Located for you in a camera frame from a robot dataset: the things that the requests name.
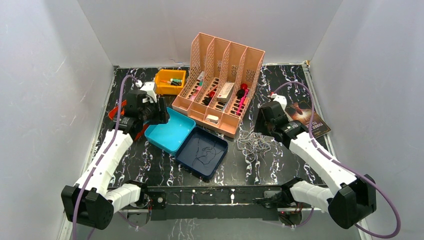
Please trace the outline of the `markers in yellow bin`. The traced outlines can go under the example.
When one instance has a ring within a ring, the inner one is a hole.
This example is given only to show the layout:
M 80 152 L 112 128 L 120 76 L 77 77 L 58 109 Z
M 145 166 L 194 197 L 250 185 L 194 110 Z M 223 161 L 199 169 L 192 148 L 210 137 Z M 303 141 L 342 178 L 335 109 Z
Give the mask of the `markers in yellow bin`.
M 171 85 L 171 86 L 181 86 L 183 83 L 183 81 L 178 78 L 171 78 L 169 80 L 160 80 L 160 82 L 163 84 Z

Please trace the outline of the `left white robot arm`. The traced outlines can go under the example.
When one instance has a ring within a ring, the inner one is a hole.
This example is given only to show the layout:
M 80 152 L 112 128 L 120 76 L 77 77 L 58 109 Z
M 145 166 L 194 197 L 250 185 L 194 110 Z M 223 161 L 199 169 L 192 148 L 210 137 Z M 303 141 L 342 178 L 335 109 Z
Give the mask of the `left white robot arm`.
M 74 185 L 66 185 L 61 199 L 67 219 L 76 224 L 104 230 L 113 215 L 134 205 L 144 208 L 149 203 L 147 186 L 129 180 L 110 190 L 109 184 L 124 154 L 143 134 L 146 126 L 169 121 L 166 101 L 155 93 L 131 90 L 125 100 L 109 112 L 111 128 L 87 170 Z

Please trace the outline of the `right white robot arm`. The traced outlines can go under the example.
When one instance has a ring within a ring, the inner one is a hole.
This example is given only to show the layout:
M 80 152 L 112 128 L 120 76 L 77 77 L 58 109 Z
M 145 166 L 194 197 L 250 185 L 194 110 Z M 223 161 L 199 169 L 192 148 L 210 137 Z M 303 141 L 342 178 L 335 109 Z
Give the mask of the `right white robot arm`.
M 376 211 L 376 190 L 369 183 L 373 179 L 369 175 L 361 179 L 333 162 L 333 157 L 310 137 L 304 124 L 288 119 L 279 102 L 270 101 L 259 108 L 254 132 L 282 143 L 327 185 L 320 187 L 295 177 L 281 186 L 281 192 L 261 200 L 265 207 L 295 207 L 298 203 L 306 203 L 329 213 L 343 229 L 349 229 Z

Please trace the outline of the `teal plastic tray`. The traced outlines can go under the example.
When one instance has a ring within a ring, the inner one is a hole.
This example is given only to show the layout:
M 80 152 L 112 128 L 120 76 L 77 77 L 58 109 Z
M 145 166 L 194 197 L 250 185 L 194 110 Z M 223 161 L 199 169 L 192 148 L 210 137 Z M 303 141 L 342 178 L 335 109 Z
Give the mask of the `teal plastic tray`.
M 196 123 L 170 107 L 167 107 L 167 113 L 168 123 L 150 125 L 145 130 L 144 136 L 149 143 L 175 157 Z

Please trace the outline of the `yellow plastic bin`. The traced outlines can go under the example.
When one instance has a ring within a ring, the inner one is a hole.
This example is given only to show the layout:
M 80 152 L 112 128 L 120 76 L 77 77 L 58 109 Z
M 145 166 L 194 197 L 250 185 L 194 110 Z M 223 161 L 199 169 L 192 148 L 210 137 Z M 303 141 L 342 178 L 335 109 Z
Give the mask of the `yellow plastic bin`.
M 186 83 L 186 70 L 161 69 L 155 75 L 156 93 L 159 95 L 178 95 Z

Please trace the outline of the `white stapler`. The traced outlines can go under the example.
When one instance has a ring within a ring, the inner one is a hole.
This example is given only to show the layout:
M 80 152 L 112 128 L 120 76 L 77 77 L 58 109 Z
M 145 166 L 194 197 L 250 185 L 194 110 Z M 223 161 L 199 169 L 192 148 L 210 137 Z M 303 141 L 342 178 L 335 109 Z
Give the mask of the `white stapler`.
M 220 118 L 216 115 L 208 114 L 205 118 L 206 121 L 209 121 L 211 123 L 217 124 L 220 120 Z

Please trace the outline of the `peach file organizer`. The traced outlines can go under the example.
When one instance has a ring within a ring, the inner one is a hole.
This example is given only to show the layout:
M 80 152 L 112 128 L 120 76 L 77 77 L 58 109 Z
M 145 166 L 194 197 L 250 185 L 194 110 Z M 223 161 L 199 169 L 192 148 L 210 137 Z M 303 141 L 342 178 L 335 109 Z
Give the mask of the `peach file organizer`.
M 264 56 L 263 50 L 199 33 L 191 44 L 187 82 L 172 108 L 198 125 L 235 137 L 254 98 Z M 234 82 L 233 92 L 228 102 L 220 102 L 217 95 L 226 82 Z M 241 84 L 247 84 L 249 92 L 240 115 L 236 115 L 240 103 L 236 93 Z M 207 115 L 218 116 L 219 122 L 207 121 Z

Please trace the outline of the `white pink box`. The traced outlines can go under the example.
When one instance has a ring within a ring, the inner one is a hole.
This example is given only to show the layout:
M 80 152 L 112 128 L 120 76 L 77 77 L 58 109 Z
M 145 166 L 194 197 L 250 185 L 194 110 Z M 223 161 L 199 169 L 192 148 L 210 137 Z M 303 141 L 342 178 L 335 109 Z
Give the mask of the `white pink box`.
M 234 85 L 234 82 L 226 82 L 218 93 L 217 100 L 222 103 L 227 103 L 232 96 Z

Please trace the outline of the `pink pen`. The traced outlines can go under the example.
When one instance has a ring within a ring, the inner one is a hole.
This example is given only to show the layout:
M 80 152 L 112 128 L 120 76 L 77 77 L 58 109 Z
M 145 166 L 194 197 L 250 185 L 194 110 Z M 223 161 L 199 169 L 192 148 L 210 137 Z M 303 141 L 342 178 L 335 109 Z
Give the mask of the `pink pen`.
M 247 95 L 248 95 L 248 93 L 249 93 L 249 89 L 248 89 L 248 88 L 243 89 L 243 90 L 244 90 L 244 94 L 243 94 L 242 98 L 240 99 L 240 102 L 239 102 L 239 105 L 238 105 L 238 109 L 237 109 L 237 111 L 236 111 L 236 115 L 237 115 L 237 116 L 239 116 L 239 115 L 240 115 L 241 110 L 242 110 L 242 107 L 243 107 L 243 105 L 244 105 L 244 101 L 245 101 L 245 99 L 247 98 Z

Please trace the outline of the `brown book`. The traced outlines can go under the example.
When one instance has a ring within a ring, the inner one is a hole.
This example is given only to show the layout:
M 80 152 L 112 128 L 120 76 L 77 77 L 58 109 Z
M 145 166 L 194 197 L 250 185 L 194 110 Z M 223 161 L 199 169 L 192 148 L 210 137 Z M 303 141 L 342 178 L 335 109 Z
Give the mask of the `brown book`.
M 285 110 L 292 120 L 300 121 L 307 128 L 312 118 L 312 135 L 316 139 L 331 131 L 330 127 L 323 121 L 317 112 L 312 112 L 311 105 L 304 100 L 289 104 Z

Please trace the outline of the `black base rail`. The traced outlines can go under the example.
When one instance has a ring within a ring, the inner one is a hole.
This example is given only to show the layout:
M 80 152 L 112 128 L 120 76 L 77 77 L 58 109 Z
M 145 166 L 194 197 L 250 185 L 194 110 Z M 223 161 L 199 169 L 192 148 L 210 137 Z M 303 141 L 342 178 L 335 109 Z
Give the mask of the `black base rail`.
M 120 213 L 134 224 L 177 219 L 259 219 L 287 226 L 311 217 L 307 203 L 281 200 L 279 185 L 149 186 L 148 203 L 126 206 Z

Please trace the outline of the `red black bottle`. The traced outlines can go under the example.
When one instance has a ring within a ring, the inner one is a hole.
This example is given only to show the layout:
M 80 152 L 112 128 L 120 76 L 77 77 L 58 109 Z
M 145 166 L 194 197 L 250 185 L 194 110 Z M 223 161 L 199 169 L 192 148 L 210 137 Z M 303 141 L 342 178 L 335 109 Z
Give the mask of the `red black bottle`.
M 248 85 L 246 83 L 242 83 L 240 85 L 240 89 L 236 92 L 236 98 L 241 100 L 248 90 Z

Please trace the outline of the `dark blue plastic tray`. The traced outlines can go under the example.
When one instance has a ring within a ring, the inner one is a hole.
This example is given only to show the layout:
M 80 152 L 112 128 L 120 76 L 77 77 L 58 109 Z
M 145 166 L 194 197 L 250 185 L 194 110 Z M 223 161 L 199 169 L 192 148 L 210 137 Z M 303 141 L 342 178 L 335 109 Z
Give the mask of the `dark blue plastic tray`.
M 200 127 L 194 127 L 175 159 L 197 178 L 208 182 L 228 152 L 228 142 Z

